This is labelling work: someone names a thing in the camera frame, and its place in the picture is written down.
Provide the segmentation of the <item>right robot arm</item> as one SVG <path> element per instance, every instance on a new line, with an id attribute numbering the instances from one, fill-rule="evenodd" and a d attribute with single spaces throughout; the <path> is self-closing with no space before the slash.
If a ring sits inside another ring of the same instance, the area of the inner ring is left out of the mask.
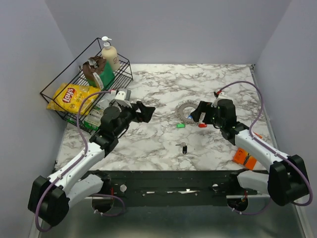
<path id="1" fill-rule="evenodd" d="M 201 101 L 191 112 L 193 121 L 198 122 L 204 114 L 203 123 L 211 124 L 221 131 L 223 138 L 244 149 L 268 171 L 267 175 L 252 171 L 241 172 L 228 181 L 228 189 L 239 194 L 246 188 L 268 194 L 279 206 L 294 203 L 306 195 L 310 205 L 313 192 L 310 186 L 304 160 L 289 156 L 270 146 L 254 135 L 251 128 L 237 120 L 232 100 L 220 99 L 214 103 Z"/>

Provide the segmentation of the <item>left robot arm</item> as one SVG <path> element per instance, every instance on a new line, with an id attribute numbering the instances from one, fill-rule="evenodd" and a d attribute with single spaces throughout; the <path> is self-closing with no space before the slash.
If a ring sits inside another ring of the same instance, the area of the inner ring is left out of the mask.
<path id="1" fill-rule="evenodd" d="M 99 129 L 84 142 L 84 149 L 48 178 L 38 176 L 33 181 L 28 209 L 35 214 L 38 230 L 44 231 L 39 225 L 40 219 L 51 227 L 57 226 L 72 205 L 89 195 L 104 196 L 109 192 L 108 181 L 97 175 L 88 175 L 85 179 L 82 176 L 114 150 L 131 122 L 148 123 L 154 111 L 155 107 L 145 106 L 140 101 L 129 107 L 107 107 Z"/>

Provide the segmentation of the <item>metal disc with keyrings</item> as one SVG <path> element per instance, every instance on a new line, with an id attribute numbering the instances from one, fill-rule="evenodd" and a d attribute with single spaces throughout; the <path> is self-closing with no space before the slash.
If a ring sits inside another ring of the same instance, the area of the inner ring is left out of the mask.
<path id="1" fill-rule="evenodd" d="M 197 106 L 198 102 L 193 100 L 180 102 L 175 108 L 176 117 L 184 124 L 196 124 L 193 119 L 188 119 L 188 116 Z"/>

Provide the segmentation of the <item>green key tag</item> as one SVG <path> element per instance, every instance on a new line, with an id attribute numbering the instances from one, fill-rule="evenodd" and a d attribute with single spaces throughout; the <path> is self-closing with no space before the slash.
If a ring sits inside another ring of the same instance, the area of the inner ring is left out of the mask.
<path id="1" fill-rule="evenodd" d="M 177 128 L 185 128 L 185 124 L 183 123 L 179 123 L 176 125 Z"/>

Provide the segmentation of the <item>red key tag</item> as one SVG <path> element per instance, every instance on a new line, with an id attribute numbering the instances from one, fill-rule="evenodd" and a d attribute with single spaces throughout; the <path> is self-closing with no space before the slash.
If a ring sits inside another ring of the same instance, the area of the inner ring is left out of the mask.
<path id="1" fill-rule="evenodd" d="M 199 128 L 205 128 L 205 127 L 207 127 L 207 124 L 205 124 L 205 123 L 200 123 L 200 124 L 198 125 L 198 127 L 199 127 Z"/>

